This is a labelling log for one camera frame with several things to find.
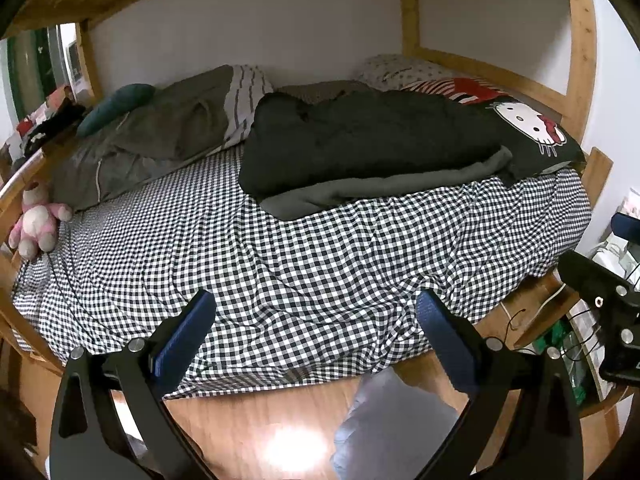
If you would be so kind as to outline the pink white plush toy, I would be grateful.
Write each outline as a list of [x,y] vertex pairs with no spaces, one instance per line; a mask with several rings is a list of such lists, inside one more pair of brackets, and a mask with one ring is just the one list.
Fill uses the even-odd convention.
[[32,182],[23,192],[22,214],[9,234],[9,248],[26,261],[34,260],[40,252],[52,252],[58,242],[58,224],[72,217],[70,206],[51,203],[47,187]]

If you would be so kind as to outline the grey striped duvet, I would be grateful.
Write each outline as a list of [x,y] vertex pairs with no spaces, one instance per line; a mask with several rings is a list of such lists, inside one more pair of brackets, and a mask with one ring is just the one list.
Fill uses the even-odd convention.
[[52,174],[51,198],[81,211],[246,140],[265,73],[223,65],[157,91],[148,104],[79,140]]

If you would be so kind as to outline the black white checkered bedsheet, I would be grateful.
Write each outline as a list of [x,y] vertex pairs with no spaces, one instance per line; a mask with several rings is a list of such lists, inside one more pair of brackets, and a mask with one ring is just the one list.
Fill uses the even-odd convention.
[[424,289],[481,320],[574,248],[591,214],[563,169],[286,222],[241,190],[240,169],[228,151],[91,209],[21,268],[12,304],[66,359],[118,351],[206,290],[216,318],[172,398],[321,384],[425,352]]

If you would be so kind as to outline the clothes pile by window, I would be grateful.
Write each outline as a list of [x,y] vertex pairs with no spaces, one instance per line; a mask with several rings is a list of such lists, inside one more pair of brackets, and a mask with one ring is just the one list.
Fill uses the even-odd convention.
[[69,84],[58,87],[38,110],[18,123],[14,135],[2,146],[2,164],[11,165],[20,159],[28,159],[61,133],[76,128],[84,119],[86,111],[76,101]]

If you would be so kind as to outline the red striped Hello Kitty pillow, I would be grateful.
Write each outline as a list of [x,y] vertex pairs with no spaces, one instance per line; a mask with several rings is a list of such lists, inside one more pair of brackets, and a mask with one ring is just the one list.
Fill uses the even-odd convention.
[[554,119],[488,82],[469,77],[418,81],[407,91],[443,96],[480,113],[480,119],[512,154],[499,172],[510,186],[561,169],[582,171],[586,156],[578,143]]

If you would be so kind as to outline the cluttered side shelf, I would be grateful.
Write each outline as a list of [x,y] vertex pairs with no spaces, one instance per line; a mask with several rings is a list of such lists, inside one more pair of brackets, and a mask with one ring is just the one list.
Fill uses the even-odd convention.
[[[633,228],[631,222],[612,218],[605,230],[606,237],[589,249],[587,257],[638,292],[639,235],[628,233]],[[558,348],[570,374],[577,404],[585,416],[596,412],[605,400],[618,402],[627,391],[598,376],[598,366],[604,359],[604,330],[597,309],[579,299],[564,283],[542,302],[514,341],[514,347],[537,352]]]

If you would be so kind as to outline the teal pillow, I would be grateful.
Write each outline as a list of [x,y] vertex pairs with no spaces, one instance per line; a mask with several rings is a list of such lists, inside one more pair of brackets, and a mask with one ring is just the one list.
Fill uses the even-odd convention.
[[155,87],[152,84],[126,84],[93,107],[79,124],[76,136],[78,138],[91,136],[113,120],[148,104],[154,94]]

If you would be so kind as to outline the dark green large jacket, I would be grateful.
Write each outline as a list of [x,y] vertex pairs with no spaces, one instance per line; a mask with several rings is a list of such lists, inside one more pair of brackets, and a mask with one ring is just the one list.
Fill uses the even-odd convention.
[[310,104],[274,92],[256,108],[239,185],[294,220],[357,198],[482,180],[512,157],[490,117],[443,96],[366,91]]

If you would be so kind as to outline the grey floor mat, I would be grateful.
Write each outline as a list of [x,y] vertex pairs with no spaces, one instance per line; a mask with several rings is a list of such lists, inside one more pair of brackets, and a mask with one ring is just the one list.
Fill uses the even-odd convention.
[[458,420],[436,394],[405,384],[389,367],[368,375],[336,430],[340,479],[413,479]]

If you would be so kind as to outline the white dotted pillow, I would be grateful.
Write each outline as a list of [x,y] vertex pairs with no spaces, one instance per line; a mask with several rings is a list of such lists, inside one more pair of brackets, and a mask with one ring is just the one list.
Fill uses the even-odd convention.
[[459,74],[450,68],[401,54],[379,54],[366,58],[350,74],[352,80],[381,91],[401,90],[416,82],[457,76]]

